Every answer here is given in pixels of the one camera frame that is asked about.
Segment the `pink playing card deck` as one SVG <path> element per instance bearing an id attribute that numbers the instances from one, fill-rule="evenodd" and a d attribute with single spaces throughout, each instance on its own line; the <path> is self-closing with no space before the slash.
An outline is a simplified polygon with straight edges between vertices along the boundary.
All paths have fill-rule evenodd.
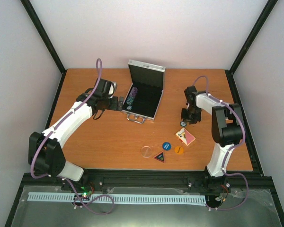
<path id="1" fill-rule="evenodd" d="M 176 136 L 184 143 L 186 146 L 189 146 L 192 142 L 195 141 L 195 137 L 185 128 L 180 129 Z"/>

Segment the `aluminium poker case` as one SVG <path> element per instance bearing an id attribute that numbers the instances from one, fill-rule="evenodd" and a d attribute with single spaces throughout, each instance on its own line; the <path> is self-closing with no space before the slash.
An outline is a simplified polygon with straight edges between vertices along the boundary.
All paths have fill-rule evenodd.
<path id="1" fill-rule="evenodd" d="M 164 92 L 166 67 L 136 60 L 129 60 L 127 65 L 132 84 L 122 112 L 130 122 L 143 124 L 146 120 L 154 121 Z M 138 93 L 132 105 L 128 105 L 126 99 L 132 87 L 138 88 Z"/>

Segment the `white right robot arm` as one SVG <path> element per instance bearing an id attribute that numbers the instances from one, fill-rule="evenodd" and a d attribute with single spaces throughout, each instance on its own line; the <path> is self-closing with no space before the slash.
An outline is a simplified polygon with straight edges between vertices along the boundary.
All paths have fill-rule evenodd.
<path id="1" fill-rule="evenodd" d="M 241 106 L 228 104 L 206 91 L 198 92 L 194 86 L 187 87 L 184 94 L 187 108 L 181 110 L 180 125 L 185 127 L 200 122 L 203 110 L 211 115 L 211 133 L 215 145 L 206 170 L 210 177 L 222 177 L 226 175 L 232 152 L 245 142 Z"/>

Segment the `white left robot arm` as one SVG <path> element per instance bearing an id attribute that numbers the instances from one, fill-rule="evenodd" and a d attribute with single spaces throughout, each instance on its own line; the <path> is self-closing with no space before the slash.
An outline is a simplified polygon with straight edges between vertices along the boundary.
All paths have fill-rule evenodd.
<path id="1" fill-rule="evenodd" d="M 42 133 L 33 132 L 29 137 L 28 162 L 35 179 L 57 176 L 72 180 L 78 190 L 85 190 L 89 178 L 84 169 L 66 160 L 62 151 L 70 136 L 89 118 L 97 120 L 98 112 L 121 111 L 122 100 L 115 96 L 117 83 L 101 79 L 95 86 L 80 94 L 70 110 Z"/>

